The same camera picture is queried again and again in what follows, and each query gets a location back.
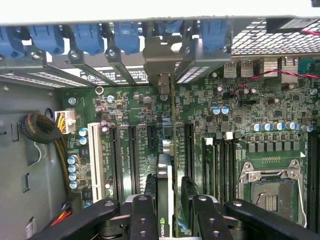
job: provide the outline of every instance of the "pcie slot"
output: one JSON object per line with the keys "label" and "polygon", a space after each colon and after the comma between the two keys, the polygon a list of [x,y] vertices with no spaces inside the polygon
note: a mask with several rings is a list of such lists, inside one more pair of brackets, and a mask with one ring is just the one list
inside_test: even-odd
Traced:
{"label": "pcie slot", "polygon": [[185,153],[185,175],[195,179],[195,156],[194,156],[194,125],[184,124],[184,153]]}
{"label": "pcie slot", "polygon": [[128,127],[128,138],[132,194],[140,194],[138,130],[136,126]]}
{"label": "pcie slot", "polygon": [[121,151],[120,151],[120,139],[119,139],[119,129],[115,127],[110,128],[110,148],[111,148],[111,159],[114,163],[112,168],[112,175],[114,177],[113,184],[113,195],[119,201],[123,203],[124,201],[124,184],[123,184],[123,173],[122,173],[122,160],[121,160]]}
{"label": "pcie slot", "polygon": [[95,203],[105,198],[100,124],[98,122],[89,123],[87,127],[92,181],[92,197],[93,202]]}
{"label": "pcie slot", "polygon": [[320,134],[308,133],[307,145],[307,228],[320,233]]}

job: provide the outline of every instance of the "green circuit board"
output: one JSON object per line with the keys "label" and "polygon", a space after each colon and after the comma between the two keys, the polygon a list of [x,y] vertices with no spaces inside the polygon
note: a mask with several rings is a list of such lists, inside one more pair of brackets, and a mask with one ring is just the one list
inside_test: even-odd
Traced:
{"label": "green circuit board", "polygon": [[[287,169],[292,160],[297,160],[302,177],[301,194],[294,180],[281,181],[273,176],[274,194],[265,196],[261,207],[277,212],[277,206],[267,203],[277,201],[292,202],[292,212],[284,217],[303,224],[300,198],[303,208],[307,196],[307,134],[301,130],[302,125],[313,125],[319,117],[316,106],[318,95],[311,95],[310,88],[317,87],[310,79],[299,79],[294,89],[284,91],[281,80],[277,77],[262,78],[249,83],[248,89],[255,89],[255,94],[230,97],[228,91],[245,81],[244,78],[203,79],[189,85],[175,86],[175,127],[176,127],[176,163],[178,196],[181,191],[181,179],[190,175],[200,194],[214,195],[220,202],[242,195],[247,201],[257,200],[257,193],[263,193],[263,180],[250,182],[239,189],[239,178],[245,163],[251,163],[254,170]],[[113,96],[114,102],[108,103],[107,97]],[[76,105],[68,103],[69,98],[76,99]],[[278,103],[270,100],[279,99]],[[132,194],[144,193],[146,178],[156,173],[158,154],[163,152],[162,120],[172,117],[170,96],[161,100],[156,86],[105,87],[101,95],[94,89],[66,89],[63,91],[63,106],[66,110],[75,110],[76,128],[86,128],[88,123],[106,119],[110,126],[119,130],[119,159],[110,152],[113,141],[111,134],[101,134],[104,180],[115,172],[115,162],[121,166],[123,192],[121,201]],[[96,113],[95,107],[104,107],[104,113]],[[227,114],[213,114],[212,108],[227,107]],[[294,130],[254,131],[252,124],[294,122]],[[132,154],[129,139],[132,138],[130,126],[136,129],[138,151]],[[156,144],[150,147],[148,126],[152,126],[156,135]],[[227,132],[232,132],[229,139]],[[79,154],[83,146],[79,143],[78,132],[68,136],[68,153]],[[90,160],[81,155],[79,165],[80,186],[75,190],[81,192],[91,185]],[[132,183],[132,159],[138,162],[138,191]],[[289,196],[281,199],[279,189],[285,188]],[[117,198],[112,188],[105,189],[105,196]],[[190,234],[184,226],[183,213],[179,216],[179,237]]]}

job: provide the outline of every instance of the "blue tool-less clip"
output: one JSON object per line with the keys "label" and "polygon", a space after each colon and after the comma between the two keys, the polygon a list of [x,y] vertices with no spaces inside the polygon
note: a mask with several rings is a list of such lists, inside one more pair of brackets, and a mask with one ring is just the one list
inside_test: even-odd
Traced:
{"label": "blue tool-less clip", "polygon": [[105,50],[99,24],[74,24],[73,33],[77,47],[94,56]]}
{"label": "blue tool-less clip", "polygon": [[65,51],[65,42],[58,25],[29,26],[34,45],[51,55],[60,55]]}
{"label": "blue tool-less clip", "polygon": [[226,19],[203,19],[200,23],[200,38],[203,50],[213,53],[225,44],[228,22]]}
{"label": "blue tool-less clip", "polygon": [[114,24],[114,43],[126,55],[140,51],[139,24],[137,22],[117,22]]}
{"label": "blue tool-less clip", "polygon": [[13,59],[25,56],[24,45],[15,27],[0,27],[0,54]]}

